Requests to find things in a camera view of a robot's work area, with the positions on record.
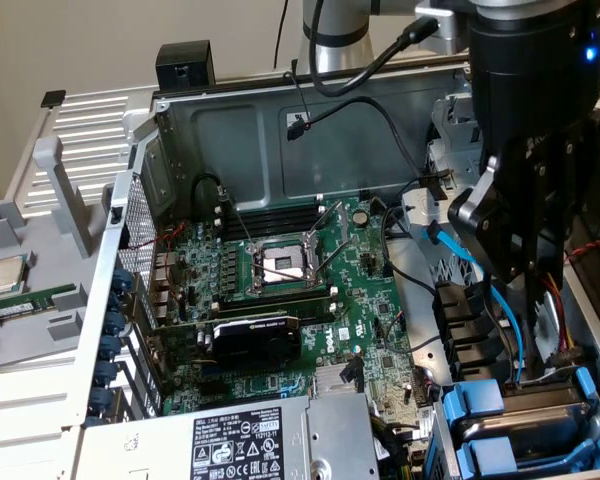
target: robotic arm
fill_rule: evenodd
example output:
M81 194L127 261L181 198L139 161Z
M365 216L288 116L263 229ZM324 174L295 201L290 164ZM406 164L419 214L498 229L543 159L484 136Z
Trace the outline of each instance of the robotic arm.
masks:
M298 73L309 73L309 36L316 0L303 0ZM373 59L370 15L412 15L415 0L327 0L320 14L316 64L320 73L360 68Z
M315 3L304 2L307 37ZM337 34L364 30L349 48L357 46L360 59L363 51L369 56L360 42L379 2L369 3L325 0L318 38L329 38L321 37L323 26ZM413 8L391 3L392 13ZM600 0L425 0L415 13L437 20L425 48L453 54L470 47L482 176L453 202L449 219L486 273L523 286L525 300L514 309L532 328L545 277L561 282L564 244L600 163L600 111L594 110ZM323 47L316 47L318 71L352 66L326 60Z

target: gray plastic part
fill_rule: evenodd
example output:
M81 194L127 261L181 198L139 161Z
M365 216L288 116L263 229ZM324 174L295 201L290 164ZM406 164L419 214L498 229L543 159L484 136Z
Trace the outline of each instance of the gray plastic part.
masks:
M29 254L29 270L24 280L25 292L37 292L67 284L82 286L89 295L93 274L98 260L102 231L106 224L104 209L100 204L87 207L89 210L89 232L96 247L93 254L83 259L76 249L71 236L58 233L51 215L31 217L26 226L18 231L21 245L0 249L0 259L15 255ZM80 304L82 293L68 292L66 298L60 295L59 308ZM15 363L42 355L49 355L75 348L79 337L68 337L54 341L47 327L49 320L70 315L71 308L59 312L57 309L44 310L32 315L2 321L0 326L0 365ZM84 308L79 313L84 318Z
M58 293L51 296L51 300L53 300L53 304L59 312L86 307L88 299L89 296L82 284L78 285L78 288L72 292Z
M15 203L0 200L0 248L20 244L15 229L24 227L24 220Z
M82 317L77 310L70 315L50 319L47 326L47 331L54 342L78 337L80 330L82 330Z
M91 255L91 235L87 228L85 205L81 195L76 195L62 164L62 142L57 135L39 138L33 149L33 159L39 168L47 172L49 182L58 197L60 212L54 214L61 233L67 231L73 235L82 258Z

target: green circuit board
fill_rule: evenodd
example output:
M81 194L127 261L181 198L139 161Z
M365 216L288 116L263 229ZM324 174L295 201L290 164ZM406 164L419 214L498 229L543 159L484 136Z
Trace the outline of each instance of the green circuit board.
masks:
M365 392L372 406L387 421L399 419L413 423L417 410L415 402L404 400L405 384L411 382L412 358L386 351L374 331L375 318L386 329L402 310L393 275L383 274L381 217L371 215L369 201L359 201L357 197L330 199L323 205L328 209L337 201L342 201L341 209L334 209L318 230L317 251L323 261L343 243L342 222L346 221L348 227L346 246L320 273L322 283L315 287L316 290L324 289L328 283L338 289L336 297L326 300L279 301L213 318L214 295L227 301L254 296L250 293L252 256L247 251L249 243L216 243L209 224L189 225L178 237L177 245L171 248L185 259L188 267L180 272L177 288L186 292L190 286L194 287L196 301L195 305L187 305L184 318L177 305L172 305L164 326L156 331L170 352L172 366L174 390L165 398L165 415L210 408L232 400L312 395L315 394L312 389L317 368L329 365L344 368L357 354L364 360ZM355 226L352 221L354 212L360 211L368 215L369 222L364 227ZM346 218L341 218L338 212L344 212ZM294 244L297 238L298 234L276 236L276 242ZM289 288L289 284L267 287L264 296L275 296L279 290L288 291ZM312 324L302 327L300 358L289 362L284 369L216 371L212 364L204 364L204 361L202 364L187 361L195 348L192 345L195 346L196 328L229 318L263 314L313 319ZM407 335L399 327L389 334L388 341L399 348L409 346Z

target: wire bundle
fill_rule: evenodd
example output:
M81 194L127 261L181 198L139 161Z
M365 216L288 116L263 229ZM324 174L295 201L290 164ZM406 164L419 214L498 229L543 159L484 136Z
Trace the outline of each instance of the wire bundle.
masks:
M571 338L571 334L567 329L567 323L564 314L564 304L562 303L562 296L560 295L560 290L558 289L558 285L556 284L553 276L550 273L547 273L546 278L543 278L542 284L549 291L551 296L554 298L556 302L556 311L558 313L558 324L560 325L560 331L558 332L559 336L559 350L564 351L569 348L573 348L575 343Z
M389 457L385 459L393 464L396 469L396 473L401 479L411 479L411 470L407 463L407 454L402 446L402 442L398 439L396 434L393 432L397 428L411 428L418 429L417 425L410 425L405 423L385 423L380 417L371 415L371 431L373 436L378 439L380 444L389 453Z

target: power supply label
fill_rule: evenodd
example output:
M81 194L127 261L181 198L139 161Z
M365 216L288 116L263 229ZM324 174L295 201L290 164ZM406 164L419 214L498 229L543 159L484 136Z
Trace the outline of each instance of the power supply label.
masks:
M284 480L282 409L193 422L191 480Z

